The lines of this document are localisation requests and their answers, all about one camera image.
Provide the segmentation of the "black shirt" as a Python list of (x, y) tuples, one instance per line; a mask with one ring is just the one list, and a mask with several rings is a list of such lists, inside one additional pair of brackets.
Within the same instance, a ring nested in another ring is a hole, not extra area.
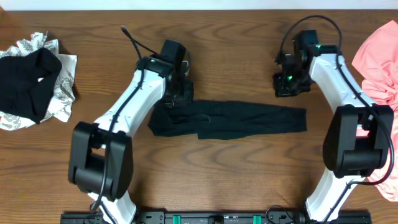
[(186, 106), (156, 105), (148, 127), (155, 136), (196, 134), (198, 139), (239, 139), (307, 130), (307, 111), (242, 101), (196, 100)]

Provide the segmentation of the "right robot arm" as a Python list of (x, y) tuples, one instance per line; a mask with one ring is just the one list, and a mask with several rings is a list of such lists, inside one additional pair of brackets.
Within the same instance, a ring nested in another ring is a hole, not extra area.
[(316, 83), (333, 112), (323, 142), (325, 171), (306, 199), (306, 220), (331, 223), (358, 185), (385, 164), (392, 165), (393, 110), (368, 97), (346, 68), (336, 45), (295, 44), (294, 53), (279, 51), (275, 58), (281, 72), (274, 76), (278, 97), (310, 91)]

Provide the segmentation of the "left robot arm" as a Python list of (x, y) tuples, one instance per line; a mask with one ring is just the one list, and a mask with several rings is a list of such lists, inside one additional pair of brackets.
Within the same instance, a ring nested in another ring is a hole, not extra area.
[(68, 179), (93, 203), (88, 213), (62, 214), (61, 223), (134, 223), (132, 139), (156, 103), (177, 106), (192, 100), (189, 69), (190, 60), (183, 57), (144, 57), (115, 104), (94, 123), (75, 126)]

